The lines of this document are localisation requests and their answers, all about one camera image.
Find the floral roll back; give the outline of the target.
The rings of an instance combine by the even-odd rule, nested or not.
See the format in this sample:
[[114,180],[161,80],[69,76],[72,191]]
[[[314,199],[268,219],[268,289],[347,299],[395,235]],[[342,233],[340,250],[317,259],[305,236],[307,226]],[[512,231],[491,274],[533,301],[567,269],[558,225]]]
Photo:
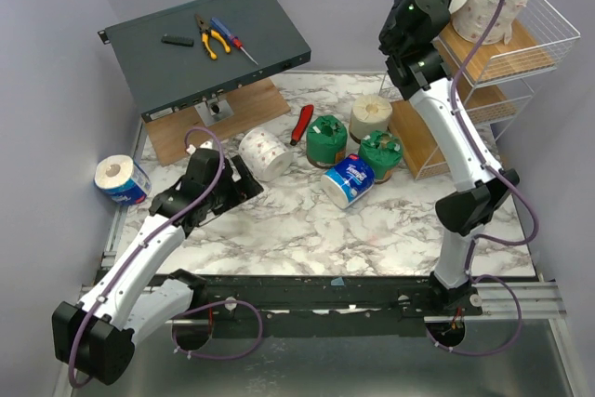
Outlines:
[[285,144],[260,126],[243,137],[238,153],[254,177],[265,182],[280,177],[293,162]]

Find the floral roll front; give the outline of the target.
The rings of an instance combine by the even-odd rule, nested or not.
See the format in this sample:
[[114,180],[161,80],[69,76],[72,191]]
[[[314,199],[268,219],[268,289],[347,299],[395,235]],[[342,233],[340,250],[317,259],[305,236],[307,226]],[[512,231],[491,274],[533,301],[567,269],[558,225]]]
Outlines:
[[[496,12],[500,0],[468,0],[452,18],[455,31],[466,41],[476,43],[483,35]],[[512,38],[512,23],[526,7],[528,0],[504,0],[490,33],[483,40],[483,45],[503,42]]]

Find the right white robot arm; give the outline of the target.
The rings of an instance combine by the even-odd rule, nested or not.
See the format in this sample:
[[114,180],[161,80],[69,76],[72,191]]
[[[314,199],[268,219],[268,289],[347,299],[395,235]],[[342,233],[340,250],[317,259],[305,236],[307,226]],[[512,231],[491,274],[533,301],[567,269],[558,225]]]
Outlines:
[[455,191],[438,200],[443,244],[430,276],[430,308],[441,315],[461,304],[468,287],[471,244],[508,199],[519,176],[505,170],[483,144],[457,93],[453,77],[433,41],[450,20],[452,0],[392,0],[379,34],[392,83],[420,115],[438,143]]

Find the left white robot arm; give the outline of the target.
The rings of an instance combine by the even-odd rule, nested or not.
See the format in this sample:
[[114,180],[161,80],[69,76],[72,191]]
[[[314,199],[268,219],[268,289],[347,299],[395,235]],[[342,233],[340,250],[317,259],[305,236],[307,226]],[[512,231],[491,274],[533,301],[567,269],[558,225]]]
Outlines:
[[51,317],[55,356],[68,366],[75,389],[86,380],[113,384],[127,369],[138,344],[171,318],[232,310],[236,298],[211,302],[206,279],[188,271],[169,274],[156,291],[146,286],[159,267],[208,215],[224,212],[259,195],[262,186],[241,156],[230,159],[198,149],[178,181],[157,194],[138,235],[103,278],[75,304],[61,302]]

